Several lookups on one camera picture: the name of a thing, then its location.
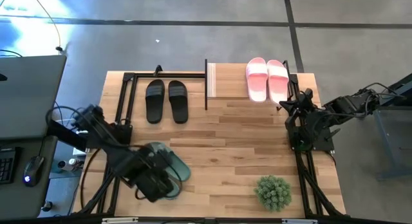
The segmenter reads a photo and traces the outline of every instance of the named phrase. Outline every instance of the computer monitor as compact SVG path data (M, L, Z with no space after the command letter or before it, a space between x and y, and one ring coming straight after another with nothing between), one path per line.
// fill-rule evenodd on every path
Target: computer monitor
M0 140L44 136L66 56L0 59Z

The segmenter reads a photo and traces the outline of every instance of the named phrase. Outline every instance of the gray floor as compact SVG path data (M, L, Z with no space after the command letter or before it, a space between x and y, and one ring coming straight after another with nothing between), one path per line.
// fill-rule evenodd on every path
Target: gray floor
M159 21L287 22L283 0L41 0L54 17ZM0 14L45 16L34 0L6 0ZM300 23L412 23L412 0L291 0ZM15 11L14 8L25 7ZM68 62L57 102L98 104L108 70L202 70L203 60L288 59L296 71L289 28L244 26L128 26L59 24ZM0 23L0 48L23 55L56 54L53 26L37 19ZM392 29L298 28L305 72L315 73L323 102L371 82L391 84L411 73L412 32ZM412 177L378 182L388 168L373 117L352 120L334 137L347 213L412 222ZM70 157L59 147L56 158ZM67 213L75 178L52 180L48 200ZM56 193L67 186L67 196Z

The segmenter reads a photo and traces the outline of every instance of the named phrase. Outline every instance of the black slide sandal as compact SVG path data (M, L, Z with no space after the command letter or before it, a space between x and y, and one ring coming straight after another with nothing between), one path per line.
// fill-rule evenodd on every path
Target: black slide sandal
M172 105L173 119L177 124L186 123L189 118L187 89L185 84L173 80L169 83L169 101Z
M151 124L161 121L163 115L163 101L165 98L165 84L156 79L146 88L146 119Z

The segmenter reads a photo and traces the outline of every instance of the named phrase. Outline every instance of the green succulent plant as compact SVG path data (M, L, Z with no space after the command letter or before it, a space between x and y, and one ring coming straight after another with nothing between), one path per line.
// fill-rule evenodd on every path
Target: green succulent plant
M262 205L271 212L281 211L292 201L290 184L272 175L262 176L254 191Z

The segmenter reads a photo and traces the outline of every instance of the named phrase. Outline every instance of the wooden tabletop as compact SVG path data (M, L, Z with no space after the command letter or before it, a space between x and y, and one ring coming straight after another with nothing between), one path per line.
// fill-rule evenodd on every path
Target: wooden tabletop
M188 89L189 120L175 124L167 98L159 124L149 124L145 113L145 89L152 79L139 79L133 115L132 144L165 142L191 168L191 178L175 200L136 200L134 189L120 184L116 216L228 217L228 218L303 218L303 204L296 160L288 145L287 113L276 111L266 101L253 103L247 98L246 64L209 64L208 110L204 110L203 79L179 79ZM115 119L123 71L109 71L100 106L107 122ZM300 73L300 90L311 88L318 105L319 94L314 74ZM164 79L165 86L171 80ZM124 104L126 115L127 99ZM332 159L314 152L320 188L335 207L345 212L339 181ZM102 182L106 154L101 151L91 163L84 186L88 201ZM292 185L292 202L281 212L269 212L253 192L261 176L272 174ZM314 211L313 192L308 190ZM108 207L111 193L106 198ZM79 192L73 211L80 210Z

